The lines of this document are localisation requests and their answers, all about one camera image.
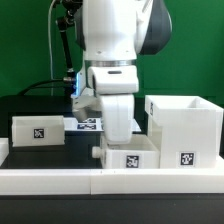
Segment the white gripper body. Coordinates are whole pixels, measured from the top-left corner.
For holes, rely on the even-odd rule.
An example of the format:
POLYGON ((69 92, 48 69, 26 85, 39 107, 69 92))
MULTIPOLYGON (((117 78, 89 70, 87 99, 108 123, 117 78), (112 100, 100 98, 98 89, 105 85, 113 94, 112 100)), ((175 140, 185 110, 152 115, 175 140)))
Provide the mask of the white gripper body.
POLYGON ((103 128, 109 145, 127 144, 132 136, 134 96, 132 94, 100 97, 103 128))

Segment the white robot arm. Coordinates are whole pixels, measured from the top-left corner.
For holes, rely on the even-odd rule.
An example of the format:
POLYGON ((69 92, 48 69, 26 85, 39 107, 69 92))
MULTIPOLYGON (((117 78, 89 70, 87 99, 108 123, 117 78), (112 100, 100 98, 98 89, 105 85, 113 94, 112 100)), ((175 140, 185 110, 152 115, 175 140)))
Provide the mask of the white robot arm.
POLYGON ((98 103, 109 145, 132 136, 136 59, 161 51, 172 22, 164 0, 83 0, 75 14, 83 65, 77 74, 73 110, 98 103))

